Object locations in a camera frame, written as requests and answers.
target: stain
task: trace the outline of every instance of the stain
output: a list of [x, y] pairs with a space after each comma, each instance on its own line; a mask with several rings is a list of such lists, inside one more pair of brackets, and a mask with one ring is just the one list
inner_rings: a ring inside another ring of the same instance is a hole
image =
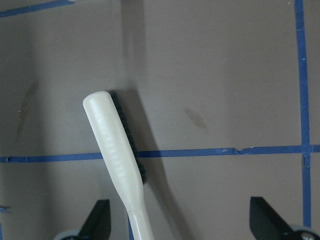
[[196, 111], [191, 110], [186, 107], [183, 109], [185, 114], [189, 117], [189, 119], [200, 129], [208, 130], [207, 125], [205, 124], [204, 118], [199, 115]]
[[20, 109], [19, 109], [19, 123], [16, 131], [15, 141], [19, 139], [19, 137], [21, 136], [24, 130], [25, 122], [32, 106], [32, 98], [36, 94], [38, 88], [39, 88], [39, 82], [36, 81], [31, 85], [31, 87], [29, 87], [29, 89], [26, 91], [22, 99]]

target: black plastic part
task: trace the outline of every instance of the black plastic part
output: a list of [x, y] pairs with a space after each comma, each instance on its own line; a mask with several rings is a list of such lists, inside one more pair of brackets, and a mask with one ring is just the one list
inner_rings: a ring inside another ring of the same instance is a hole
[[75, 240], [108, 240], [110, 233], [110, 202], [98, 200]]
[[[250, 199], [250, 230], [256, 240], [320, 240], [307, 230], [293, 231], [263, 197]], [[312, 238], [303, 238], [309, 234]]]

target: white toothbrush handle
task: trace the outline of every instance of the white toothbrush handle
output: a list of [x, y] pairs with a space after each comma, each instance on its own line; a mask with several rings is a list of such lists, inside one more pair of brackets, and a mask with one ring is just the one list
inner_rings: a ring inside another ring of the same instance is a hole
[[92, 93], [83, 100], [83, 107], [113, 185], [127, 210], [134, 239], [154, 240], [141, 175], [110, 94]]

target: black bristles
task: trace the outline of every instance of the black bristles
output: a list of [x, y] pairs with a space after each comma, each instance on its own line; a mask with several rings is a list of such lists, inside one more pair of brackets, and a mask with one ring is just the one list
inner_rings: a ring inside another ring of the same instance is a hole
[[118, 112], [118, 115], [119, 115], [120, 120], [122, 122], [123, 128], [125, 130], [126, 136], [127, 136], [128, 140], [129, 140], [129, 143], [130, 143], [130, 146], [131, 146], [131, 149], [132, 149], [136, 164], [137, 164], [137, 166], [139, 168], [139, 172], [140, 172], [140, 175], [141, 175], [142, 182], [145, 183], [146, 182], [146, 169], [138, 160], [138, 150], [136, 148], [136, 145], [135, 145], [135, 142], [134, 142], [134, 138], [133, 138], [133, 136], [132, 136], [132, 134], [130, 132], [129, 125], [128, 125], [128, 122], [127, 122], [127, 118], [126, 118], [126, 115], [125, 115], [125, 113], [123, 111], [123, 108], [121, 107], [118, 95], [117, 95], [116, 91], [108, 91], [108, 92], [111, 95], [111, 98], [113, 100], [114, 106], [116, 108], [116, 111]]

